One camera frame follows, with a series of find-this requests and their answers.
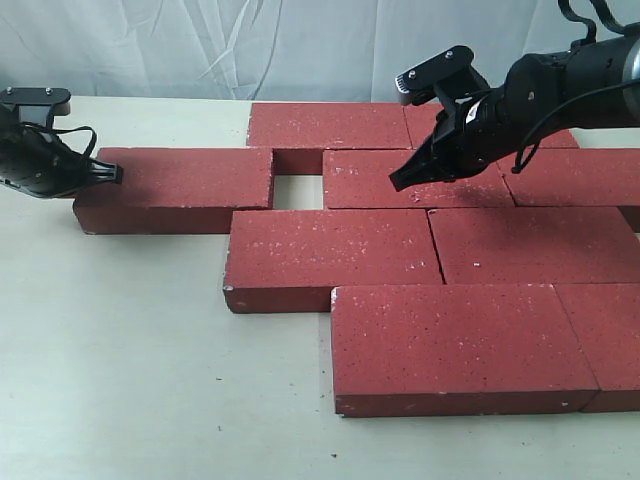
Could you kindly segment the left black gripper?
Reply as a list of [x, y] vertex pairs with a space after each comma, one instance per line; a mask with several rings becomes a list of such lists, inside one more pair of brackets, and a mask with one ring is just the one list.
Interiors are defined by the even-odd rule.
[[[77, 152], [60, 136], [87, 131], [85, 149]], [[36, 198], [58, 198], [88, 184], [121, 184], [123, 168], [92, 159], [95, 130], [89, 126], [51, 129], [39, 124], [18, 124], [1, 132], [1, 181]]]

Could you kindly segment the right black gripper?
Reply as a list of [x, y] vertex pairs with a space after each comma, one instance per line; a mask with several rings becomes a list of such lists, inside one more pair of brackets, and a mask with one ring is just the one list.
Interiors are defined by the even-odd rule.
[[504, 91], [494, 89], [437, 121], [425, 142], [389, 180], [400, 192], [416, 185], [470, 178], [517, 151], [524, 136], [524, 128], [506, 113]]

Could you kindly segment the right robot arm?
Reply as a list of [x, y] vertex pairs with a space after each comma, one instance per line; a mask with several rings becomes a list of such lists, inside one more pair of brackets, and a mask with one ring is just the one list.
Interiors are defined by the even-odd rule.
[[473, 59], [470, 48], [454, 46], [397, 76], [402, 105], [436, 99], [442, 109], [432, 133], [390, 174], [395, 190], [470, 178], [509, 155], [519, 173], [557, 132], [639, 124], [636, 35], [526, 54], [495, 88]]

